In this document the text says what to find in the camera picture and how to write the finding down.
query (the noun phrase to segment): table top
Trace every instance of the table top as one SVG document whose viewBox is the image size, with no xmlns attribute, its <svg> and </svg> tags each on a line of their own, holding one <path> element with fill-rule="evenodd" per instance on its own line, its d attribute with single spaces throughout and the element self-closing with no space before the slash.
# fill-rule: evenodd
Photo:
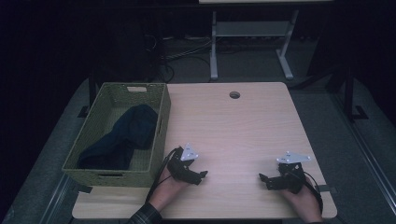
<svg viewBox="0 0 396 224">
<path fill-rule="evenodd" d="M 325 180 L 289 91 L 283 83 L 206 83 L 168 85 L 172 105 L 165 155 L 190 143 L 199 154 L 191 165 L 209 173 L 162 210 L 164 218 L 296 217 L 259 173 L 279 176 L 276 158 L 286 151 L 308 155 L 303 168 L 319 185 Z M 230 97 L 237 91 L 238 99 Z M 94 187 L 80 193 L 75 218 L 128 218 L 149 189 Z M 330 192 L 322 192 L 323 216 L 335 217 Z"/>
</svg>

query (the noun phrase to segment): green basket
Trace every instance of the green basket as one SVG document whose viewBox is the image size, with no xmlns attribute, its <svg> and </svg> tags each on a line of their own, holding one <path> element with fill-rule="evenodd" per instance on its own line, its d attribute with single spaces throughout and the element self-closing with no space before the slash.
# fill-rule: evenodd
<svg viewBox="0 0 396 224">
<path fill-rule="evenodd" d="M 149 105 L 158 114 L 150 149 L 134 151 L 129 170 L 78 169 L 80 153 L 113 128 L 131 106 Z M 104 83 L 64 162 L 63 171 L 85 186 L 149 188 L 163 162 L 171 100 L 166 84 Z"/>
</svg>

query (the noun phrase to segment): sleeve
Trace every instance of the sleeve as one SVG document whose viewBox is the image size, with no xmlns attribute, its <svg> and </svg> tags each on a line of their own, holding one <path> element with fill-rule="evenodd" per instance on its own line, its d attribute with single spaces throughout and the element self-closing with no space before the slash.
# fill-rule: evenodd
<svg viewBox="0 0 396 224">
<path fill-rule="evenodd" d="M 150 203 L 145 203 L 125 224 L 158 224 L 161 214 Z"/>
</svg>

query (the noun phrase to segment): hole in table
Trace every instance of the hole in table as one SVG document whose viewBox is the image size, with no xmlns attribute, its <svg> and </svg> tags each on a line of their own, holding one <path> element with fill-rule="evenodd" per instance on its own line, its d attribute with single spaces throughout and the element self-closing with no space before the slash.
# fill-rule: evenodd
<svg viewBox="0 0 396 224">
<path fill-rule="evenodd" d="M 239 97 L 241 97 L 241 94 L 237 91 L 232 91 L 230 92 L 230 97 L 233 99 L 238 99 Z"/>
</svg>

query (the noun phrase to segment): towel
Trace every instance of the towel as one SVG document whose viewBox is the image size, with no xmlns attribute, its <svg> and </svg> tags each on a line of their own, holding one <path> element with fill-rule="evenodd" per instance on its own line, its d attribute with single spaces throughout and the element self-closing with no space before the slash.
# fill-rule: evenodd
<svg viewBox="0 0 396 224">
<path fill-rule="evenodd" d="M 149 149 L 157 118 L 157 113 L 148 105 L 131 107 L 116 121 L 110 133 L 79 155 L 78 168 L 128 170 L 134 150 Z"/>
</svg>

